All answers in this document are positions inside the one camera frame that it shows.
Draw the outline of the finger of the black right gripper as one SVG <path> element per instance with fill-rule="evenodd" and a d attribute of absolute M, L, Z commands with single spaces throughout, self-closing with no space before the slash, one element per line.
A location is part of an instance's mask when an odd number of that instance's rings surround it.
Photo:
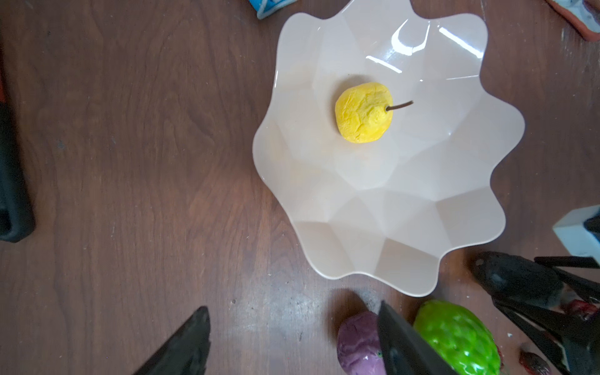
<path fill-rule="evenodd" d="M 531 305 L 567 305 L 576 297 L 599 303 L 599 283 L 564 269 L 596 269 L 592 257 L 542 256 L 533 260 L 500 252 L 480 252 L 471 259 L 471 273 L 494 298 Z"/>
<path fill-rule="evenodd" d="M 584 320 L 513 300 L 495 299 L 493 303 L 560 373 L 599 373 L 598 313 Z"/>

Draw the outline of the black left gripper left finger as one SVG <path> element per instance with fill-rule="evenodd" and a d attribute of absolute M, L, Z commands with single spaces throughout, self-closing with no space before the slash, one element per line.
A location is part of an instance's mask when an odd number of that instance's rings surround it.
<path fill-rule="evenodd" d="M 134 374 L 205 374 L 210 332 L 209 309 L 201 306 Z"/>

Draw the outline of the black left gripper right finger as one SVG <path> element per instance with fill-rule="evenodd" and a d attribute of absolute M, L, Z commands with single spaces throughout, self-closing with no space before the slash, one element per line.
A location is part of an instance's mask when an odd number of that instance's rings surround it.
<path fill-rule="evenodd" d="M 386 374 L 456 374 L 413 327 L 385 301 L 377 318 Z"/>

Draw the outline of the purple fake fruit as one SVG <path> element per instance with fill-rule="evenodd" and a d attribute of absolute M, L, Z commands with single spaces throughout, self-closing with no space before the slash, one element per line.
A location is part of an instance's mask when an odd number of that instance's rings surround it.
<path fill-rule="evenodd" d="M 386 374 L 376 313 L 365 311 L 343 321 L 337 333 L 337 359 L 349 375 Z"/>

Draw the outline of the green bumpy fake fruit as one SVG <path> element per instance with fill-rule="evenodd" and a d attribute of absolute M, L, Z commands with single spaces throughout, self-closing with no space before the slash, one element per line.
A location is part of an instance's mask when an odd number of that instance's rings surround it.
<path fill-rule="evenodd" d="M 441 300 L 420 306 L 413 328 L 458 374 L 499 374 L 492 333 L 468 309 Z"/>

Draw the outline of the pink wavy fruit bowl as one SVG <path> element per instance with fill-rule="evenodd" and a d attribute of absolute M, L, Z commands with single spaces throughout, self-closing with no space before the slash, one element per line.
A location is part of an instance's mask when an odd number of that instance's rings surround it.
<path fill-rule="evenodd" d="M 408 1 L 352 1 L 325 20 L 286 21 L 252 154 L 317 273 L 364 274 L 422 297 L 445 254 L 504 231 L 491 176 L 525 122 L 482 87 L 487 44 L 481 17 L 425 19 Z M 405 108 L 376 142 L 347 142 L 334 104 L 371 81 Z"/>

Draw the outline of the fake cherry pair right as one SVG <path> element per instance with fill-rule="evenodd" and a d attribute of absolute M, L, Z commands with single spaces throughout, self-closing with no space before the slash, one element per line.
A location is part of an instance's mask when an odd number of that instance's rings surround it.
<path fill-rule="evenodd" d="M 587 321 L 598 313 L 598 307 L 583 300 L 574 299 L 561 305 L 565 314 Z"/>

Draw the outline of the fake cherry middle right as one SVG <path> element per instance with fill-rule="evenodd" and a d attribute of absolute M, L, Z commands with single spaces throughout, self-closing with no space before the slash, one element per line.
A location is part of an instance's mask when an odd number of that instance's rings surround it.
<path fill-rule="evenodd" d="M 533 352 L 521 350 L 519 356 L 519 364 L 526 370 L 529 375 L 552 375 L 552 371 L 548 363 L 539 355 Z"/>

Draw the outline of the red black pipe wrench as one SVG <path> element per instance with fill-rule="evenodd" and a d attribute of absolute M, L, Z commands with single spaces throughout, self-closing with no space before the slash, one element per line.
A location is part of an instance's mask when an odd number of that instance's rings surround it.
<path fill-rule="evenodd" d="M 1 241 L 17 243 L 34 231 L 35 220 L 4 83 L 1 73 Z"/>

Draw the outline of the red white work glove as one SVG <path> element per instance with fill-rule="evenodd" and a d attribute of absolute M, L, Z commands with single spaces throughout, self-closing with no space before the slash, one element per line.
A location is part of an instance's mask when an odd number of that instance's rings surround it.
<path fill-rule="evenodd" d="M 588 42 L 599 41 L 599 0 L 547 0 Z"/>

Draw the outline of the blue work glove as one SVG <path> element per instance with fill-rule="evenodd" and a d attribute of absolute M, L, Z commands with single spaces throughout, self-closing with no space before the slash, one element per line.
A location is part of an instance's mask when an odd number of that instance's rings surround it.
<path fill-rule="evenodd" d="M 263 20 L 278 10 L 295 3 L 297 0 L 249 0 L 256 11 L 256 17 Z"/>

